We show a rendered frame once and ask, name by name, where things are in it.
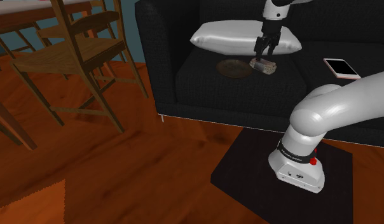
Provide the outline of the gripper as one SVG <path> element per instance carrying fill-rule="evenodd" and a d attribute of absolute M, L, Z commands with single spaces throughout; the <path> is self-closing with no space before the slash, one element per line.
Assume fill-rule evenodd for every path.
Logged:
<path fill-rule="evenodd" d="M 280 41 L 280 34 L 282 28 L 282 20 L 269 20 L 265 19 L 261 28 L 263 35 L 257 37 L 254 51 L 256 53 L 256 60 L 261 60 L 263 51 L 268 47 L 267 55 L 273 55 L 273 51 L 278 46 Z"/>

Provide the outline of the grey stone-patterned block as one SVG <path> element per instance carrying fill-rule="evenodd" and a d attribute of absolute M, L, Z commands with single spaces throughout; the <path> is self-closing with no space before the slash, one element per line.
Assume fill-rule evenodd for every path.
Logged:
<path fill-rule="evenodd" d="M 274 62 L 270 62 L 265 59 L 259 59 L 253 58 L 250 62 L 249 65 L 251 68 L 260 71 L 264 74 L 273 74 L 276 71 L 277 65 Z"/>

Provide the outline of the white satin pillow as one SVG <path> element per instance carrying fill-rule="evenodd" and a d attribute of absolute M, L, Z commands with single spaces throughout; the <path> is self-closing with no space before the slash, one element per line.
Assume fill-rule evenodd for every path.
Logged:
<path fill-rule="evenodd" d="M 257 37 L 262 37 L 263 22 L 257 20 L 221 20 L 207 22 L 191 37 L 195 46 L 223 55 L 255 56 Z M 285 55 L 300 51 L 301 43 L 287 28 L 282 26 L 278 46 L 274 55 Z"/>

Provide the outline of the brown round plate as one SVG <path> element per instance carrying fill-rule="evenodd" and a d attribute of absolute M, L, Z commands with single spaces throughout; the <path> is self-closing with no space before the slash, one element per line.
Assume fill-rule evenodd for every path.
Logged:
<path fill-rule="evenodd" d="M 244 78 L 252 74 L 251 66 L 237 59 L 226 59 L 218 62 L 216 70 L 229 78 Z"/>

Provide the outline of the black fabric sofa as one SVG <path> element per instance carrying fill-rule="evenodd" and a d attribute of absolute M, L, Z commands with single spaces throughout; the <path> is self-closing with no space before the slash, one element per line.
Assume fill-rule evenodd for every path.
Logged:
<path fill-rule="evenodd" d="M 343 59 L 361 77 L 384 71 L 384 0 L 311 0 L 289 8 L 284 25 L 300 51 L 273 55 L 271 75 L 229 78 L 216 70 L 224 55 L 190 39 L 206 22 L 261 20 L 266 0 L 138 0 L 139 30 L 156 110 L 191 118 L 285 131 L 289 117 L 313 89 L 344 86 L 325 59 Z"/>

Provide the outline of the pink smartphone with black screen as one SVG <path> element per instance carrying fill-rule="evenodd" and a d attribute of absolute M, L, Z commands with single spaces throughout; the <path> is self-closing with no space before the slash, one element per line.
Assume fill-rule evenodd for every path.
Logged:
<path fill-rule="evenodd" d="M 344 59 L 324 58 L 323 61 L 337 78 L 350 80 L 361 79 L 360 75 Z"/>

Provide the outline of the black robot stand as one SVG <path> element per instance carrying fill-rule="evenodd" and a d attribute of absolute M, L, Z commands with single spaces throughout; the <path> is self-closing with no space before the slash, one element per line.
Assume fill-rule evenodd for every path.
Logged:
<path fill-rule="evenodd" d="M 279 180 L 268 162 L 281 133 L 243 129 L 210 182 L 270 224 L 353 224 L 352 154 L 317 147 L 325 184 L 312 193 Z"/>

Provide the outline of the wooden chair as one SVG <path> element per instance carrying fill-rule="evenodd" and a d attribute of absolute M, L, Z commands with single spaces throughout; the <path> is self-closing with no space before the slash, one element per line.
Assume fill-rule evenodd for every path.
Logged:
<path fill-rule="evenodd" d="M 108 105 L 103 93 L 118 81 L 136 83 L 145 98 L 148 98 L 148 94 L 127 45 L 121 0 L 113 0 L 113 11 L 95 13 L 74 22 L 69 21 L 63 0 L 50 0 L 50 2 L 58 20 L 56 33 L 64 41 L 13 59 L 10 66 L 59 125 L 63 126 L 64 123 L 58 116 L 58 112 L 102 115 L 109 117 L 116 129 L 123 133 L 124 128 Z M 117 39 L 80 36 L 85 31 L 108 25 L 114 21 L 118 30 Z M 125 54 L 132 69 L 133 79 L 94 76 L 91 73 L 121 52 Z M 77 74 L 91 91 L 92 96 L 78 108 L 51 106 L 29 78 L 29 73 Z"/>
<path fill-rule="evenodd" d="M 92 8 L 100 8 L 100 13 L 107 11 L 106 8 L 106 2 L 105 0 L 91 0 L 89 1 L 90 6 Z M 112 39 L 115 39 L 114 31 L 113 28 L 111 27 L 111 24 L 107 22 L 106 24 L 98 24 L 96 27 L 90 30 L 86 30 L 82 33 L 84 37 L 96 37 L 97 33 L 108 30 L 110 37 Z M 51 26 L 48 28 L 41 29 L 40 31 L 37 31 L 37 33 L 42 37 L 42 38 L 61 38 L 62 35 L 60 34 L 59 31 L 59 26 Z"/>

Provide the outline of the wooden dining table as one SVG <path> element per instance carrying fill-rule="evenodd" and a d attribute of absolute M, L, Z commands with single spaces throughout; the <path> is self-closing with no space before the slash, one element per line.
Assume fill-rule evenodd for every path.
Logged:
<path fill-rule="evenodd" d="M 83 12 L 87 15 L 92 10 L 89 0 L 64 0 L 64 7 L 67 13 Z M 0 1 L 0 29 L 45 20 L 55 16 L 56 14 L 50 1 Z M 26 133 L 1 102 L 0 123 L 28 150 L 32 151 L 37 148 L 28 133 Z"/>

